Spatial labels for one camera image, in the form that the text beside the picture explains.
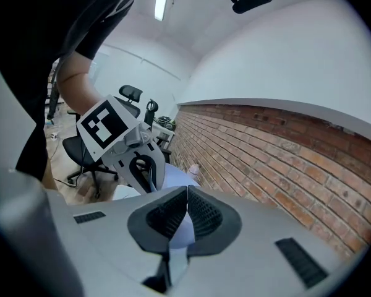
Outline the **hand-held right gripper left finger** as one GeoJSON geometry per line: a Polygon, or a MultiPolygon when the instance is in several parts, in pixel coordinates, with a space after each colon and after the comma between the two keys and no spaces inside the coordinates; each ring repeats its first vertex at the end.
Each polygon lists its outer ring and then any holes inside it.
{"type": "Polygon", "coordinates": [[[47,193],[70,262],[60,296],[187,296],[186,250],[171,254],[165,215],[184,209],[186,187],[68,206],[47,193]]]}

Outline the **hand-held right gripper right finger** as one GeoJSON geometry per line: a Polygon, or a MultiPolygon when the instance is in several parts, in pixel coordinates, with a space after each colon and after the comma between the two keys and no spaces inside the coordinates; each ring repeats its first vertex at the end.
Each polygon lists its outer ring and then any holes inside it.
{"type": "Polygon", "coordinates": [[[219,225],[189,246],[173,296],[330,296],[365,256],[344,259],[280,209],[190,186],[194,224],[204,208],[219,225]]]}

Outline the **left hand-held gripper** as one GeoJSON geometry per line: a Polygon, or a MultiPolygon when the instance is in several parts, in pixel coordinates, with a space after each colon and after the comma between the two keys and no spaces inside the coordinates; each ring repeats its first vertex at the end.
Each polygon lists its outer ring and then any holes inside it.
{"type": "Polygon", "coordinates": [[[128,185],[140,194],[159,191],[164,183],[165,158],[151,140],[148,125],[134,117],[117,98],[104,97],[76,123],[93,161],[106,155],[128,185]]]}

